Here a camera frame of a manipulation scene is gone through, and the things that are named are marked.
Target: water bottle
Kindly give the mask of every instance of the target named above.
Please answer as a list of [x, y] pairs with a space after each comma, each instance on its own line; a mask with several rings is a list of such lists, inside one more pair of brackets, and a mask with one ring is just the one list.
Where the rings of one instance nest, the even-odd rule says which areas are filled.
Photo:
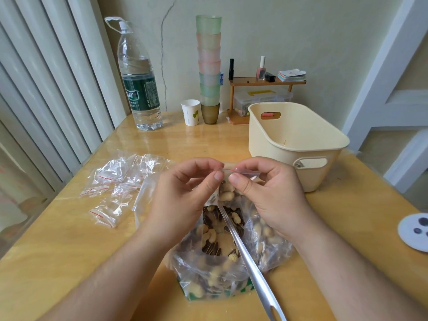
[[[119, 20], [120, 31], [110, 26], [109, 20]], [[137, 128], [155, 130], [162, 127], [158, 89], [146, 48], [135, 37], [129, 22], [120, 17], [106, 17], [105, 21], [121, 33], [117, 58]]]

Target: forearm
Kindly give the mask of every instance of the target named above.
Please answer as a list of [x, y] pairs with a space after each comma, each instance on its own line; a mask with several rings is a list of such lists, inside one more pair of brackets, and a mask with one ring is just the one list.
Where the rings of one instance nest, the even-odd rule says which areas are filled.
[[339, 321], [426, 320], [427, 312], [322, 221], [297, 251]]
[[156, 245], [153, 230], [140, 229], [89, 278], [40, 320], [129, 320], [167, 248]]

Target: left hand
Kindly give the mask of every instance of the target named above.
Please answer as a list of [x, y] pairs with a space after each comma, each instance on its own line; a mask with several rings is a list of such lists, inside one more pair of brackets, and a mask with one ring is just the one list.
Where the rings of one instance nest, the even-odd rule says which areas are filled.
[[211, 158], [187, 160], [162, 173], [145, 223], [158, 245], [169, 250], [201, 216], [203, 206], [220, 186], [224, 164]]

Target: hand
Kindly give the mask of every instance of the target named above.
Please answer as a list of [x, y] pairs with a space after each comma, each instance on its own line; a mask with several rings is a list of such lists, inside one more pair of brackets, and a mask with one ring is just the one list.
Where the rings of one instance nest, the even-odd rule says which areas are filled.
[[266, 182], [263, 186], [239, 173], [231, 174], [229, 181], [254, 202], [269, 226], [291, 242], [297, 240], [308, 223], [318, 220], [292, 166], [258, 156], [239, 162], [235, 168], [261, 172], [260, 178]]
[[205, 202], [223, 180], [223, 167], [215, 159], [195, 158], [162, 173], [145, 222], [166, 250], [195, 227]]

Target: white coaster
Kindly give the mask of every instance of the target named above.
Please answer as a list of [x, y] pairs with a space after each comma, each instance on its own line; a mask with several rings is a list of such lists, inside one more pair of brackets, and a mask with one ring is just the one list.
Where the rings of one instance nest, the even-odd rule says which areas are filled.
[[398, 226], [399, 236], [408, 246], [428, 252], [428, 213], [406, 216]]

